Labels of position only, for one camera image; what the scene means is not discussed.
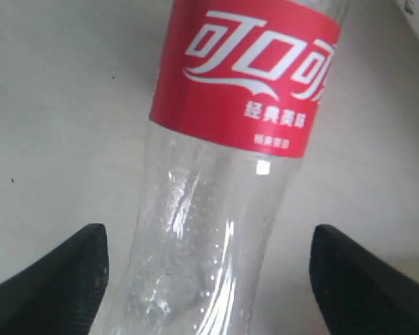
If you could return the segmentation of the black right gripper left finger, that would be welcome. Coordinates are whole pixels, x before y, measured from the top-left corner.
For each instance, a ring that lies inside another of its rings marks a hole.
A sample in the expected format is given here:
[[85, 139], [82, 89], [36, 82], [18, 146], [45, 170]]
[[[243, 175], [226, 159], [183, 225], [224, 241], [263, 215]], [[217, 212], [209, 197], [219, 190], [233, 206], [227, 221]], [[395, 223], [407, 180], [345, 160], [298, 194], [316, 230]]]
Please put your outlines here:
[[88, 224], [0, 283], [0, 334], [88, 334], [107, 286], [106, 229]]

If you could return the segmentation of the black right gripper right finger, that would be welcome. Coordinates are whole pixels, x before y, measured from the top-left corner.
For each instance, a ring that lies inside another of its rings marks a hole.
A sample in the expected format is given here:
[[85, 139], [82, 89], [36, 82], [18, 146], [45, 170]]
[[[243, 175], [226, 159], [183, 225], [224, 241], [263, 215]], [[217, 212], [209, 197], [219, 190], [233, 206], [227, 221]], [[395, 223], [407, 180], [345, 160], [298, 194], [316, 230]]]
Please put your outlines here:
[[332, 225], [314, 229], [309, 279], [331, 334], [419, 334], [419, 283]]

